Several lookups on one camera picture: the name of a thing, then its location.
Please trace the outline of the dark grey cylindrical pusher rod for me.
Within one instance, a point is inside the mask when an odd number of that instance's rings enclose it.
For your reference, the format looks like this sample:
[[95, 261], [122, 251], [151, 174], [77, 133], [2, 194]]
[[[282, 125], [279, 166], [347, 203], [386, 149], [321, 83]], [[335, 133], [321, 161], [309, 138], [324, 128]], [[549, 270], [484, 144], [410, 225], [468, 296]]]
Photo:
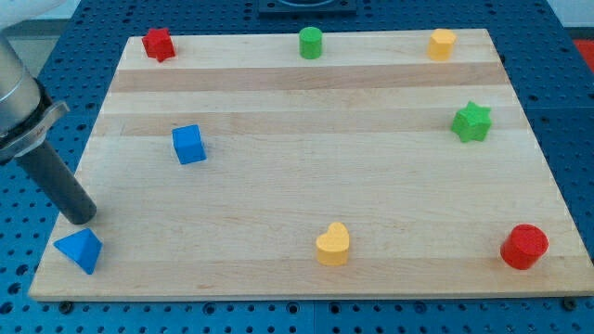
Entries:
[[16, 162], [70, 223], [84, 225], [95, 217], [97, 205], [47, 140]]

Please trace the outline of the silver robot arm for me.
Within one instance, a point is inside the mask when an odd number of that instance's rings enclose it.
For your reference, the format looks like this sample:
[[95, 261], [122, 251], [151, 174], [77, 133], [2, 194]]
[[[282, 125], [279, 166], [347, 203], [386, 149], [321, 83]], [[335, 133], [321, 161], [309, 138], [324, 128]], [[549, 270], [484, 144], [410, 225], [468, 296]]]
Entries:
[[46, 140], [70, 111], [54, 102], [5, 36], [1, 37], [1, 163], [15, 161], [74, 225], [89, 222], [97, 206]]

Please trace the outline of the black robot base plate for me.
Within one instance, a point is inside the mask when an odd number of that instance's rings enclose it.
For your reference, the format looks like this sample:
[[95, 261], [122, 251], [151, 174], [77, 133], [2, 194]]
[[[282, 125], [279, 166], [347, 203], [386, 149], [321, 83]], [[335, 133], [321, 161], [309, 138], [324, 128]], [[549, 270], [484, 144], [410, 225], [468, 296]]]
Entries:
[[258, 0], [259, 18], [271, 18], [281, 15], [355, 15], [356, 0]]

